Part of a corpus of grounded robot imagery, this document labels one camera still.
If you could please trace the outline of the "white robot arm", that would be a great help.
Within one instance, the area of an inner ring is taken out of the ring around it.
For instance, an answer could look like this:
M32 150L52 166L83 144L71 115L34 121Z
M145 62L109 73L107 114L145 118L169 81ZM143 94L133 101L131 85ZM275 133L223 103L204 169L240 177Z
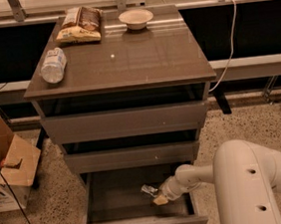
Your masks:
M164 205L203 182L214 185L220 224L281 224L274 195L281 192L281 151L228 140L217 148L210 166L178 167L153 202Z

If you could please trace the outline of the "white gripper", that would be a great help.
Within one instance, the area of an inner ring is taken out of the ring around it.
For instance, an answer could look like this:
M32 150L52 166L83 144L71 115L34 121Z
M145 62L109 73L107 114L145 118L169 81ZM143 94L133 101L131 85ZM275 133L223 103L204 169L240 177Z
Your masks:
M174 201L181 197L184 193L188 193L187 187L181 185L174 176L166 179L159 190L162 195L157 196L152 201L156 205L167 204L169 201Z

